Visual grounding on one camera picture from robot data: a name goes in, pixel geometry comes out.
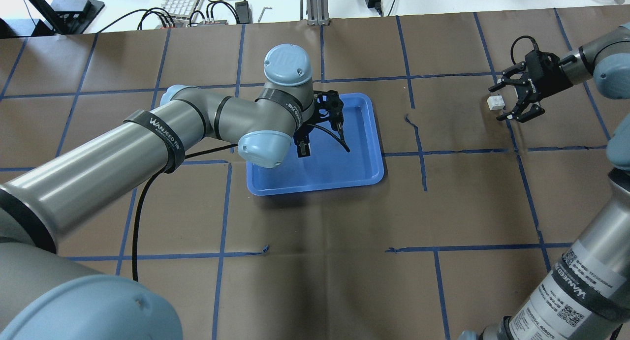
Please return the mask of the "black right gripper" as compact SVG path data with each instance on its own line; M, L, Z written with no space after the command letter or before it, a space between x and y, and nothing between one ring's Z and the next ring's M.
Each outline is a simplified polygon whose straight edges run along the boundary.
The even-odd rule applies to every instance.
M504 69L502 77L488 88L488 92L495 93L507 85L514 86L517 91L517 104L510 112L497 116L497 121L516 120L519 123L526 123L542 116L545 109L540 106L539 101L573 87L562 70L560 61L553 53L533 49L526 54L523 61L513 62L512 66ZM522 76L513 79L512 76L517 73L522 73ZM518 111L526 109L530 104L532 106L526 113Z

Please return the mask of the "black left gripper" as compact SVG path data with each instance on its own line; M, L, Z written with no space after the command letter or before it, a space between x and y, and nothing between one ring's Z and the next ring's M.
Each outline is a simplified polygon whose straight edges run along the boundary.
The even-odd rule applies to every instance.
M344 144L345 142L343 129L344 103L340 98L340 94L334 90L314 91L313 105L313 114L310 118L308 118L308 120L305 120L302 123L294 134L294 143L297 144L297 156L299 158L311 156L309 133L313 128L321 129L337 140L340 144ZM339 136L336 136L328 129L319 125L327 121L329 122L331 129L337 132Z

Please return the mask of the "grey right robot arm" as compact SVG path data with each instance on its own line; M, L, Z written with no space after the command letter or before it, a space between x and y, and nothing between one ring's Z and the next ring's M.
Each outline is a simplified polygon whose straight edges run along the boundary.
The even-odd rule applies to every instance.
M371 98L384 154L372 186L280 208L233 167L219 339L445 340L516 311L610 195L605 143L629 111L593 84L527 124L487 109L511 42L562 54L628 9L336 20L319 33L322 89Z

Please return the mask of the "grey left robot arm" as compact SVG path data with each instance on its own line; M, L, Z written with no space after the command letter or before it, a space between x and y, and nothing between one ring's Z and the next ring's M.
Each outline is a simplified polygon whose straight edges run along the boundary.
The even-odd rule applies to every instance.
M308 53L279 44L255 100L173 85L159 107L1 185L3 340L181 340L170 302L139 282L57 253L61 238L211 137L255 165L281 165L319 112Z

